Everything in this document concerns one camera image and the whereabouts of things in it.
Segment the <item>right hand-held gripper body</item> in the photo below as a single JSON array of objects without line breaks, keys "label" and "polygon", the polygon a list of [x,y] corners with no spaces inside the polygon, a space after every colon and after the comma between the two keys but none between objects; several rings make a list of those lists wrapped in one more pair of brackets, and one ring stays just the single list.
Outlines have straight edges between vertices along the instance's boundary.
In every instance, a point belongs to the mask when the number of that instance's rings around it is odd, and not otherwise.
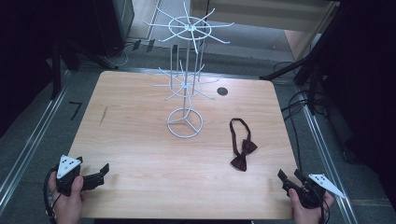
[{"label": "right hand-held gripper body", "polygon": [[306,179],[306,187],[304,187],[302,183],[301,186],[298,186],[289,179],[290,186],[288,187],[282,184],[282,189],[287,193],[289,192],[289,189],[295,189],[299,196],[301,205],[307,209],[321,207],[326,191],[329,191],[343,199],[346,197],[345,193],[337,188],[325,175],[310,174],[306,175]]}]

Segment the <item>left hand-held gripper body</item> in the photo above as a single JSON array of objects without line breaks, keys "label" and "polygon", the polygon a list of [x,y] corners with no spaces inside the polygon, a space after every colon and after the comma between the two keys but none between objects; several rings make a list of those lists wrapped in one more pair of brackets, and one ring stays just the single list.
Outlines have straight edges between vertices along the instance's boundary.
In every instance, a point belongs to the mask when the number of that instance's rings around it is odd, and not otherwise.
[{"label": "left hand-held gripper body", "polygon": [[80,174],[82,163],[83,159],[81,157],[61,156],[56,175],[56,189],[59,193],[66,197],[70,196],[73,182]]}]

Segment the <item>dark red bow tie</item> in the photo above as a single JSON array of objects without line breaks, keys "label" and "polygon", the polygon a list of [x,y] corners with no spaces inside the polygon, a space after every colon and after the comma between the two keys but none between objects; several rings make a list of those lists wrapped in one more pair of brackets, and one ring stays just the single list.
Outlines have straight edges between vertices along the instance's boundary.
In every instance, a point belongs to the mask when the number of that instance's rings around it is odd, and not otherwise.
[{"label": "dark red bow tie", "polygon": [[[236,132],[233,127],[233,123],[235,121],[239,121],[246,129],[247,131],[247,138],[243,140],[242,142],[242,151],[238,150],[237,147],[237,141],[236,141]],[[251,141],[251,130],[249,129],[248,125],[240,118],[233,118],[231,119],[229,123],[229,128],[232,136],[232,147],[233,147],[233,153],[235,157],[231,161],[231,165],[242,172],[245,172],[248,168],[247,164],[247,155],[251,154],[254,152],[258,146]]]}]

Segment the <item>white wire display rack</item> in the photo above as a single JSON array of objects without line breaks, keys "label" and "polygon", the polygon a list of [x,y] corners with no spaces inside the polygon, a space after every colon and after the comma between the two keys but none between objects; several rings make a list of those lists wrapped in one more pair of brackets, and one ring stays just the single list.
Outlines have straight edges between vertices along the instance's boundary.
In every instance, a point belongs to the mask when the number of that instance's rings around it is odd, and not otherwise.
[{"label": "white wire display rack", "polygon": [[208,11],[203,17],[194,17],[187,10],[186,3],[183,3],[184,14],[173,16],[156,7],[156,10],[164,15],[168,22],[147,22],[150,28],[164,28],[170,35],[161,42],[171,40],[185,41],[187,47],[183,49],[185,57],[180,57],[180,48],[173,45],[170,48],[170,69],[168,71],[159,68],[162,74],[168,77],[166,84],[152,84],[152,87],[166,88],[170,95],[165,98],[169,101],[173,98],[181,100],[181,107],[172,111],[166,121],[168,131],[179,138],[192,138],[196,136],[204,127],[202,115],[193,107],[192,99],[201,95],[209,100],[213,97],[203,91],[205,84],[210,81],[202,81],[201,73],[205,68],[203,64],[204,44],[207,39],[215,40],[221,44],[229,44],[229,41],[216,37],[215,29],[230,27],[232,23],[212,25],[207,19],[215,12],[215,9]]}]

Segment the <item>person's right hand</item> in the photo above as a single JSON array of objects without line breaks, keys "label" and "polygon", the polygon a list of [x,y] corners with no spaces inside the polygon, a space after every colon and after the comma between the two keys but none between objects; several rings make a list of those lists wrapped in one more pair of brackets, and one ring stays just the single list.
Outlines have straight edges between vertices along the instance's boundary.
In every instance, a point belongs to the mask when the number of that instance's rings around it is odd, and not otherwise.
[{"label": "person's right hand", "polygon": [[325,214],[330,211],[334,197],[326,191],[322,208],[307,209],[301,205],[299,196],[295,189],[289,189],[291,202],[291,214],[295,224],[321,224]]}]

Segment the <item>person's left hand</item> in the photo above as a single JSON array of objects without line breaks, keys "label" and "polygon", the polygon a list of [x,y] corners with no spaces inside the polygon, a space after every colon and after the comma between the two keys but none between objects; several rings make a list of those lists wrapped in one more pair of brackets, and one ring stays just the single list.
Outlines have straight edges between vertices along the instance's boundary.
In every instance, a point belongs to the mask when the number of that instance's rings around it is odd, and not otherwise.
[{"label": "person's left hand", "polygon": [[52,205],[57,224],[79,224],[82,214],[82,202],[85,195],[81,193],[83,187],[83,177],[81,175],[74,179],[71,194],[64,196],[57,191],[56,172],[49,176],[48,187],[55,203]]}]

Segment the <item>black metal stand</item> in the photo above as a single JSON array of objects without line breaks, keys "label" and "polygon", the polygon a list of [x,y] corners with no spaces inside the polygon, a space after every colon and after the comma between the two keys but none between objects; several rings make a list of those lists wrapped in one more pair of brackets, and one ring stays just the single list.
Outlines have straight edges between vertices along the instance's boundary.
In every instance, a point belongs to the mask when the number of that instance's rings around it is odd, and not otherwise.
[{"label": "black metal stand", "polygon": [[299,68],[299,72],[294,77],[293,82],[297,86],[302,86],[305,82],[310,79],[310,86],[307,96],[307,106],[312,114],[315,114],[315,94],[318,86],[319,77],[319,60],[320,57],[330,48],[333,35],[337,30],[340,22],[342,21],[345,14],[345,7],[340,6],[336,9],[333,19],[330,21],[324,33],[319,38],[317,44],[309,51],[309,53],[298,60],[270,75],[260,76],[261,80],[272,81],[277,77],[281,77],[284,74]]},{"label": "black metal stand", "polygon": [[54,100],[62,89],[61,49],[62,49],[62,41],[56,40],[52,47],[52,94],[50,97],[51,100]]}]

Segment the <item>dark cabinet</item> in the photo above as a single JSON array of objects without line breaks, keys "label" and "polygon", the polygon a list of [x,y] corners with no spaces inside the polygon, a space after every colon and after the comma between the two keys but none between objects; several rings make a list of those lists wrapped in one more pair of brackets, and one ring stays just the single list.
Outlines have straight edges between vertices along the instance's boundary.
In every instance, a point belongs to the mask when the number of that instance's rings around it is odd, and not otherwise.
[{"label": "dark cabinet", "polygon": [[132,0],[92,0],[98,34],[95,50],[109,56],[124,48],[134,21]]}]

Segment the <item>metal floor rail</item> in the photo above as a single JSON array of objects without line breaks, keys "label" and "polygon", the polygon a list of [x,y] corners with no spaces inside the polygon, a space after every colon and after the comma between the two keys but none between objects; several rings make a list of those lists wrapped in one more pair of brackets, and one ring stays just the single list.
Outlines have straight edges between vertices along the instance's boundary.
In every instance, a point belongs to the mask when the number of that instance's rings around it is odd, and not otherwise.
[{"label": "metal floor rail", "polygon": [[69,70],[61,75],[61,90],[54,99],[51,99],[52,84],[49,84],[0,138],[0,215],[58,111],[72,77]]},{"label": "metal floor rail", "polygon": [[343,220],[346,224],[359,224],[351,201],[347,195],[347,190],[345,189],[340,175],[334,165],[331,153],[328,149],[321,129],[318,126],[316,117],[311,114],[310,110],[307,107],[304,109],[304,116],[316,143],[318,154],[321,157],[322,164],[326,171],[326,176],[337,188],[339,188],[345,194],[344,197],[336,197],[336,202],[339,206]]}]

